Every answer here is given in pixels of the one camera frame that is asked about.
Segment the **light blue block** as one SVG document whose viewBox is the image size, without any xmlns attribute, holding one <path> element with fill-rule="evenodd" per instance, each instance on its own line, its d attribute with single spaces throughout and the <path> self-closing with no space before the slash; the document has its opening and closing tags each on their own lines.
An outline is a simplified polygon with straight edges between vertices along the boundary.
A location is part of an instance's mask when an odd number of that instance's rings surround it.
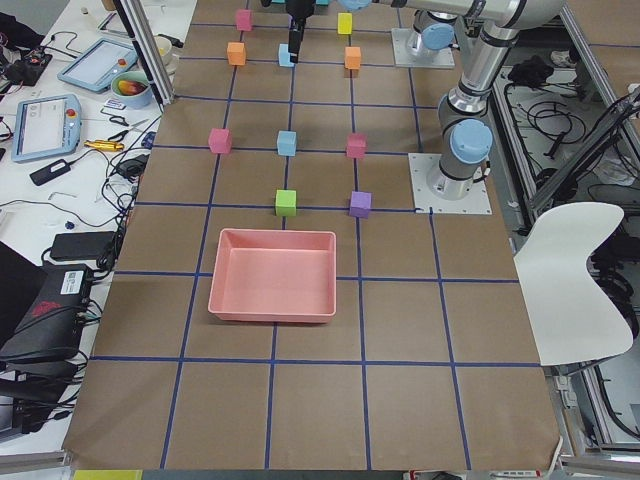
<svg viewBox="0 0 640 480">
<path fill-rule="evenodd" d="M 289 52 L 289 46 L 281 43 L 278 46 L 278 64 L 284 68 L 294 68 L 297 62 L 297 56 Z"/>
<path fill-rule="evenodd" d="M 295 131 L 280 130 L 277 135 L 276 147 L 280 156 L 295 156 L 297 151 L 297 133 Z"/>
</svg>

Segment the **yellow block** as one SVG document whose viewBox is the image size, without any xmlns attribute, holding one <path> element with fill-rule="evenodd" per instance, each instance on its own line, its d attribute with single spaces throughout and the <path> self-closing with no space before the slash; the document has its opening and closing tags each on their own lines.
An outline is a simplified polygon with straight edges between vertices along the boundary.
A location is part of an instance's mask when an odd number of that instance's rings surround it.
<svg viewBox="0 0 640 480">
<path fill-rule="evenodd" d="M 337 33 L 351 35 L 353 31 L 353 16 L 350 12 L 340 12 L 337 17 Z"/>
</svg>

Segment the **far pink block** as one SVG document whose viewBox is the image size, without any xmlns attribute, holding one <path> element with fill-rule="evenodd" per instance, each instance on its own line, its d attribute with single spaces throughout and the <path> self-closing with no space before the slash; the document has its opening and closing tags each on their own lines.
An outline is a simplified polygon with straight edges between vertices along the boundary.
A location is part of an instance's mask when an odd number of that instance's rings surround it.
<svg viewBox="0 0 640 480">
<path fill-rule="evenodd" d="M 236 29 L 249 32 L 253 29 L 253 12 L 250 9 L 239 9 L 235 13 Z"/>
</svg>

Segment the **pink block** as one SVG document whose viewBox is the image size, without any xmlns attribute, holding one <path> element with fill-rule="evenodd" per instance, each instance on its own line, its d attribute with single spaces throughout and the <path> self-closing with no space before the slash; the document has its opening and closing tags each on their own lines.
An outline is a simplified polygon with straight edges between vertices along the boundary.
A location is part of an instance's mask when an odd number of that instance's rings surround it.
<svg viewBox="0 0 640 480">
<path fill-rule="evenodd" d="M 367 136 L 362 133 L 350 133 L 347 137 L 345 154 L 348 158 L 362 159 L 367 151 Z"/>
<path fill-rule="evenodd" d="M 249 32 L 253 29 L 253 12 L 250 9 L 239 9 L 235 13 L 236 29 Z"/>
<path fill-rule="evenodd" d="M 208 146 L 214 154 L 228 154 L 232 149 L 232 134 L 226 128 L 212 128 L 208 137 Z"/>
</svg>

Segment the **right orange block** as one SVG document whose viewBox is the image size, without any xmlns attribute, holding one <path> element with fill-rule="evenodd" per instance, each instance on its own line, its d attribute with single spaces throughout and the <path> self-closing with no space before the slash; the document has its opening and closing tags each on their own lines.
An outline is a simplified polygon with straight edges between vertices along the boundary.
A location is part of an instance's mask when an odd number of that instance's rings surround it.
<svg viewBox="0 0 640 480">
<path fill-rule="evenodd" d="M 347 70 L 359 70 L 362 63 L 362 52 L 358 46 L 347 46 L 344 49 L 344 67 Z"/>
</svg>

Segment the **orange block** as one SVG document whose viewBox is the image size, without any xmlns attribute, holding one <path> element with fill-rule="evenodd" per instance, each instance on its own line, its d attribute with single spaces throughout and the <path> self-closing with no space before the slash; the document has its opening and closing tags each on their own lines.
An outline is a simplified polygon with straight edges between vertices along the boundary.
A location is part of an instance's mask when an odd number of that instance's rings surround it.
<svg viewBox="0 0 640 480">
<path fill-rule="evenodd" d="M 359 70 L 362 63 L 362 52 L 358 46 L 347 46 L 344 49 L 344 67 L 347 70 Z"/>
<path fill-rule="evenodd" d="M 244 42 L 229 42 L 226 48 L 228 63 L 232 66 L 244 66 L 247 61 L 247 51 Z"/>
</svg>

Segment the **left orange block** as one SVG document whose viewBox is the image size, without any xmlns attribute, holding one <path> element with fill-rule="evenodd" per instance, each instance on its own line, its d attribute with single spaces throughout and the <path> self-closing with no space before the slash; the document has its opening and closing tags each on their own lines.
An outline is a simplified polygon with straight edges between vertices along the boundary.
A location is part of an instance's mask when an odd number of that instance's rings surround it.
<svg viewBox="0 0 640 480">
<path fill-rule="evenodd" d="M 244 66 L 247 61 L 247 51 L 244 42 L 229 42 L 226 48 L 228 63 L 232 66 Z"/>
</svg>

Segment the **brown paper table cover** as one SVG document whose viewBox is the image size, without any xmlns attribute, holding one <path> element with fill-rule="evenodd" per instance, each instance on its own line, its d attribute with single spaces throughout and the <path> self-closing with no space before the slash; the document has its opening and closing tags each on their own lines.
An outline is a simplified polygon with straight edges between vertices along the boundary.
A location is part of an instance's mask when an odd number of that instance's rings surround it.
<svg viewBox="0 0 640 480">
<path fill-rule="evenodd" d="M 559 432 L 498 212 L 417 213 L 464 68 L 412 15 L 197 3 L 64 446 L 79 469 L 536 470 Z"/>
</svg>

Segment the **white cup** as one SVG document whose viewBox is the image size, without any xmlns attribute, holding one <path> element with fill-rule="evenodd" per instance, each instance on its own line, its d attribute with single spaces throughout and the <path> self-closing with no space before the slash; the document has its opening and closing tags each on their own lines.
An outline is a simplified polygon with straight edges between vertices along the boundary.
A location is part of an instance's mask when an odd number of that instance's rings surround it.
<svg viewBox="0 0 640 480">
<path fill-rule="evenodd" d="M 156 35 L 154 37 L 154 41 L 163 65 L 166 69 L 169 69 L 171 62 L 174 59 L 173 45 L 171 41 L 160 35 Z"/>
</svg>

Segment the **right pink block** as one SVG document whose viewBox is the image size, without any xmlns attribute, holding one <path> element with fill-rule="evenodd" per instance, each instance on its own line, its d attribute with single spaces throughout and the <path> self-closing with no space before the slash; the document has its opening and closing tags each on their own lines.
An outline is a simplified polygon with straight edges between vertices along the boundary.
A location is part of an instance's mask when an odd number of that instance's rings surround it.
<svg viewBox="0 0 640 480">
<path fill-rule="evenodd" d="M 367 151 L 367 136 L 362 133 L 350 133 L 347 137 L 345 154 L 348 158 L 362 159 Z"/>
</svg>

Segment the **left pink block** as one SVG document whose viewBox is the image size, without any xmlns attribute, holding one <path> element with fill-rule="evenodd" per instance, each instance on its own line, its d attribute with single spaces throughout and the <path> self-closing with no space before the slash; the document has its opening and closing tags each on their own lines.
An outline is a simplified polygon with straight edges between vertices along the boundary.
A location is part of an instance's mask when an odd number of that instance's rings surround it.
<svg viewBox="0 0 640 480">
<path fill-rule="evenodd" d="M 232 149 L 232 134 L 226 128 L 212 128 L 208 137 L 208 146 L 214 154 L 228 154 Z"/>
</svg>

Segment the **blue bowl with fruit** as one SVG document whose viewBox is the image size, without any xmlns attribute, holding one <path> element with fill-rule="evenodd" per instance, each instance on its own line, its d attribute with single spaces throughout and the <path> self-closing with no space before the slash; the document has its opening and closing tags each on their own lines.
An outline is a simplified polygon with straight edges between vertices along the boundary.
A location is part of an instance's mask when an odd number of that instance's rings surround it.
<svg viewBox="0 0 640 480">
<path fill-rule="evenodd" d="M 127 108 L 142 109 L 150 104 L 153 93 L 149 81 L 142 71 L 127 71 L 117 75 L 111 82 L 113 95 Z"/>
</svg>

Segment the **green block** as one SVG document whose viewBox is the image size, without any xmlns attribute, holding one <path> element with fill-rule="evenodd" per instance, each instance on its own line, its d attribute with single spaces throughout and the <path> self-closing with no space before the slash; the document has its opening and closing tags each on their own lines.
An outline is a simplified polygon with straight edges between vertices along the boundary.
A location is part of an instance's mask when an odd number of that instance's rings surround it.
<svg viewBox="0 0 640 480">
<path fill-rule="evenodd" d="M 297 192 L 295 190 L 276 190 L 275 214 L 279 217 L 292 217 L 297 214 Z"/>
</svg>

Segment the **purple block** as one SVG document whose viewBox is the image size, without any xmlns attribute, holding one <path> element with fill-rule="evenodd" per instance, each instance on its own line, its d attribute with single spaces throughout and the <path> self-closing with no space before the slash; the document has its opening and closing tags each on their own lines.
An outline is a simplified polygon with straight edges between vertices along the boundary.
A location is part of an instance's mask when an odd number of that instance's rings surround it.
<svg viewBox="0 0 640 480">
<path fill-rule="evenodd" d="M 354 218 L 367 219 L 372 208 L 372 193 L 366 191 L 352 191 L 348 214 Z"/>
</svg>

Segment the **far teach pendant tablet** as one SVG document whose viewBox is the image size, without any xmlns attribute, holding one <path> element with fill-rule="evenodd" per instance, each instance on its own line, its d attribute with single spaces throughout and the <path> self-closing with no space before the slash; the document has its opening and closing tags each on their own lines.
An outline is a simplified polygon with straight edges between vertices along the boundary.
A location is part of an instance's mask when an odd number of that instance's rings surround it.
<svg viewBox="0 0 640 480">
<path fill-rule="evenodd" d="M 137 60 L 133 46 L 102 38 L 63 68 L 57 78 L 91 92 L 103 92 L 117 75 L 130 70 Z"/>
</svg>

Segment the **teach pendant tablet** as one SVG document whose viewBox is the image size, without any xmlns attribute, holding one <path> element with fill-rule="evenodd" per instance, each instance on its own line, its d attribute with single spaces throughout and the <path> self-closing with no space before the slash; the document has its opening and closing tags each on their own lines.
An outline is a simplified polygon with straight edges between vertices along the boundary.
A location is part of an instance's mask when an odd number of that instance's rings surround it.
<svg viewBox="0 0 640 480">
<path fill-rule="evenodd" d="M 81 113 L 73 94 L 19 102 L 12 160 L 25 163 L 73 153 L 80 141 Z"/>
<path fill-rule="evenodd" d="M 117 75 L 130 70 L 137 60 L 133 46 L 102 38 L 63 68 L 57 78 L 91 92 L 103 92 Z"/>
</svg>

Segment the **scissors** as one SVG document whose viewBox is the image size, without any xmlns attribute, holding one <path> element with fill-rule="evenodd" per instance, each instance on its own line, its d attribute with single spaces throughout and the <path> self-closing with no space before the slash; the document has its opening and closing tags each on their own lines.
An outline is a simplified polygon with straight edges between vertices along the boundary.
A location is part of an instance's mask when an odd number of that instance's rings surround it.
<svg viewBox="0 0 640 480">
<path fill-rule="evenodd" d="M 123 140 L 125 139 L 125 137 L 133 132 L 133 131 L 139 131 L 139 127 L 144 124 L 146 122 L 146 119 L 135 122 L 131 125 L 126 126 L 123 130 L 121 130 L 120 132 L 110 136 L 107 138 L 107 140 L 109 142 L 115 142 L 115 143 L 122 143 Z"/>
</svg>

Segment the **gold cylinder tool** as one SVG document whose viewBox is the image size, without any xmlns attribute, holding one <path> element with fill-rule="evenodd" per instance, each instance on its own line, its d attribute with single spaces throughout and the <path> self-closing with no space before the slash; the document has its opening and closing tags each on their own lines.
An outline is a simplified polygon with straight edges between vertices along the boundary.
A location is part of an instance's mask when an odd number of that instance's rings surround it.
<svg viewBox="0 0 640 480">
<path fill-rule="evenodd" d="M 106 152 L 119 152 L 125 148 L 123 143 L 111 140 L 88 140 L 84 142 L 84 146 Z"/>
</svg>

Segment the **pink plastic tray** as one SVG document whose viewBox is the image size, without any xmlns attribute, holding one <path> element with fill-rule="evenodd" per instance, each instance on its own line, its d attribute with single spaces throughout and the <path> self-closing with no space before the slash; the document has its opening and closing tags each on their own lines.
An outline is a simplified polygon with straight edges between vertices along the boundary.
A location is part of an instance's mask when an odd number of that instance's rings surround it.
<svg viewBox="0 0 640 480">
<path fill-rule="evenodd" d="M 330 231 L 225 228 L 208 311 L 225 321 L 327 323 L 337 308 L 336 256 Z"/>
</svg>

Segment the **near teach pendant tablet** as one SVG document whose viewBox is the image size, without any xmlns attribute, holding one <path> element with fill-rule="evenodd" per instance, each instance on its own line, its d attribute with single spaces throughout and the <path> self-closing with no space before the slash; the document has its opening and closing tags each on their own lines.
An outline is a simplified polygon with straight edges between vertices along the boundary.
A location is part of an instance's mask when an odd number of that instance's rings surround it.
<svg viewBox="0 0 640 480">
<path fill-rule="evenodd" d="M 12 160 L 25 163 L 73 153 L 80 141 L 81 113 L 73 94 L 19 102 Z"/>
</svg>

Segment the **black power adapter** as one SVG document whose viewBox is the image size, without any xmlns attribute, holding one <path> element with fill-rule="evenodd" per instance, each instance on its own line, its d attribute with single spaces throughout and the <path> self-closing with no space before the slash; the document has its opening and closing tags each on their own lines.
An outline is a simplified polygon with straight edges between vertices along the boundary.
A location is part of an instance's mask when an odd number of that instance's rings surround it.
<svg viewBox="0 0 640 480">
<path fill-rule="evenodd" d="M 56 261 L 97 260 L 114 238 L 113 231 L 57 234 L 49 255 Z"/>
</svg>

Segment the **black computer box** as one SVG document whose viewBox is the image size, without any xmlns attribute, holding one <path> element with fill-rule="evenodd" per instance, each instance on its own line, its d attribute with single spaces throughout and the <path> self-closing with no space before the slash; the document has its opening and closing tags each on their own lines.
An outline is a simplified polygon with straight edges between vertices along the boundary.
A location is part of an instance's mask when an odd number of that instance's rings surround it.
<svg viewBox="0 0 640 480">
<path fill-rule="evenodd" d="M 85 264 L 11 268 L 1 275 L 1 360 L 33 364 L 75 355 L 90 300 Z"/>
</svg>

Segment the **white chair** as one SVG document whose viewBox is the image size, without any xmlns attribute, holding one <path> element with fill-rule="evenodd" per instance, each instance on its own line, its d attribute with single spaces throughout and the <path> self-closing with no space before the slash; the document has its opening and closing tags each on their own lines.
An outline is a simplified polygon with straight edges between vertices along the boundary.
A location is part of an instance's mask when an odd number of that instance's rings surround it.
<svg viewBox="0 0 640 480">
<path fill-rule="evenodd" d="M 515 255 L 543 366 L 608 359 L 631 348 L 630 327 L 587 268 L 623 215 L 619 206 L 599 202 L 554 207 L 536 220 Z"/>
</svg>

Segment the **aluminium frame post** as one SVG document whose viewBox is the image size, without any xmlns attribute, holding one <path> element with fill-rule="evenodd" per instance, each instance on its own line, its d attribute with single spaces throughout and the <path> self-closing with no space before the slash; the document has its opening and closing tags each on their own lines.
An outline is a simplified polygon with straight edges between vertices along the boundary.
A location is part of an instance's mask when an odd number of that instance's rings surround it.
<svg viewBox="0 0 640 480">
<path fill-rule="evenodd" d="M 142 2 L 115 0 L 114 5 L 138 54 L 139 63 L 150 83 L 156 102 L 162 106 L 171 104 L 175 96 L 174 88 L 161 59 Z"/>
</svg>

